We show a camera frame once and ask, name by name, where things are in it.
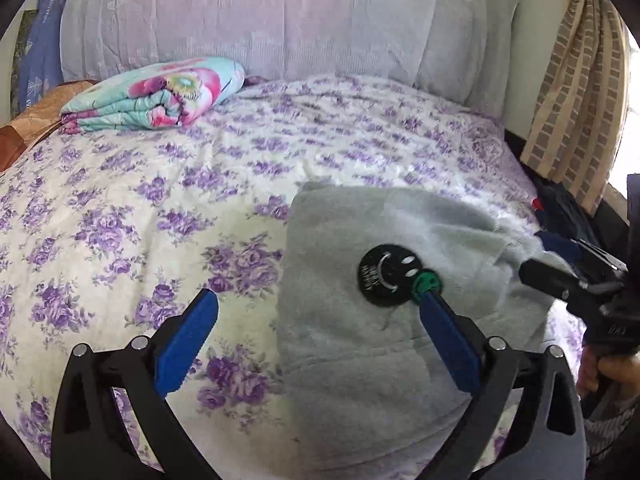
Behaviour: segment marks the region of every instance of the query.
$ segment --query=curtain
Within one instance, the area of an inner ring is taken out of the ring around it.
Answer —
[[[609,0],[566,12],[520,160],[594,214],[620,145],[629,82],[626,26]]]

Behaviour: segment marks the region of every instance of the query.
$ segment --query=human hand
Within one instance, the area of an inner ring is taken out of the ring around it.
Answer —
[[[640,355],[603,357],[598,361],[593,350],[585,346],[576,385],[578,395],[584,397],[598,391],[598,372],[620,383],[622,399],[640,395]]]

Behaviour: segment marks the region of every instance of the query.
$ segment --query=window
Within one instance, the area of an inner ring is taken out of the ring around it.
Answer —
[[[618,156],[609,183],[626,198],[626,176],[640,173],[640,48],[629,34],[630,72],[628,112],[622,129]]]

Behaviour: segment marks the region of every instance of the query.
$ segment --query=turquoise blanket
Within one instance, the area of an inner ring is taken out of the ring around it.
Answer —
[[[187,126],[235,94],[244,69],[221,57],[158,63],[110,77],[60,111],[62,133]]]

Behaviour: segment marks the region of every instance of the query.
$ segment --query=blue cloth with white print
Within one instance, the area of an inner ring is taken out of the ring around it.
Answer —
[[[31,26],[26,54],[20,62],[18,104],[25,111],[49,89],[63,82],[60,63],[60,22],[66,0],[38,0],[38,15]]]

